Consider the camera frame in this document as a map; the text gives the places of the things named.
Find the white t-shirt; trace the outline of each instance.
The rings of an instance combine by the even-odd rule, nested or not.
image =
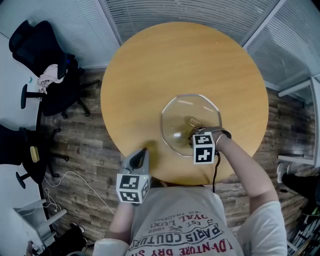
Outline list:
[[[286,256],[281,206],[271,201],[254,211],[235,237],[219,196],[194,187],[152,188],[135,208],[131,244],[105,238],[93,256]]]

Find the white cube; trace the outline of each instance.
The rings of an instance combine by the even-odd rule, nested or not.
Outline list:
[[[149,189],[149,175],[118,173],[116,176],[116,192],[121,202],[141,204]]]
[[[213,164],[216,146],[211,132],[193,135],[192,142],[193,163],[195,165]]]

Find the bracelet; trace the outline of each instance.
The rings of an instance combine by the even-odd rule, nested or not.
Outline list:
[[[215,142],[215,148],[217,149],[218,148],[218,141],[220,140],[220,138],[222,137],[222,136],[227,136],[227,135],[225,135],[225,134],[221,134],[217,139],[216,139],[216,142]]]

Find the yellow object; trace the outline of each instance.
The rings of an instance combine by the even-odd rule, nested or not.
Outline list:
[[[192,157],[177,155],[162,140],[161,112],[180,94],[201,94],[212,101],[233,140],[254,155],[269,113],[267,90],[254,61],[234,40],[213,28],[169,22],[126,41],[103,77],[103,120],[125,156],[147,147],[152,176],[182,185],[212,182],[213,165],[194,165]],[[221,155],[216,181],[233,173]]]
[[[37,148],[36,146],[31,146],[31,147],[30,147],[30,153],[31,153],[32,161],[33,161],[34,163],[40,161],[38,148]]]

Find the wooden floor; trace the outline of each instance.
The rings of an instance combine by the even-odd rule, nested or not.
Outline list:
[[[102,73],[88,74],[83,82],[102,79]],[[52,165],[56,173],[62,177],[72,171],[82,177],[98,192],[114,211],[118,204],[115,190],[116,176],[121,167],[121,153],[111,140],[104,125],[100,106],[99,85],[85,90],[83,102],[91,111],[85,117],[79,105],[74,104],[67,110],[68,119],[60,114],[41,117],[41,131],[50,133],[61,128],[51,149],[53,153],[68,155],[70,160],[53,158]],[[278,98],[277,93],[268,90],[269,120],[263,141],[254,155],[254,159],[266,170],[277,191],[285,188],[277,183],[277,156],[279,153],[309,156],[312,154],[315,140],[315,119],[313,107],[304,108],[303,104],[292,97]],[[292,166],[302,176],[317,170],[308,165]],[[51,184],[57,184],[59,178],[52,179],[49,171],[45,177]],[[85,228],[84,235],[88,244],[104,237],[113,218],[107,206],[73,173],[69,173],[57,187],[48,186],[44,180],[43,188],[50,188],[50,196],[54,198],[67,214],[53,225],[60,236],[69,229],[73,221]],[[249,215],[249,201],[246,193],[235,175],[216,185],[216,193],[224,204],[228,226],[236,232]],[[293,233],[301,207],[306,199],[291,193],[278,193],[288,236]],[[54,215],[54,207],[48,208]],[[92,249],[86,251],[91,255]]]

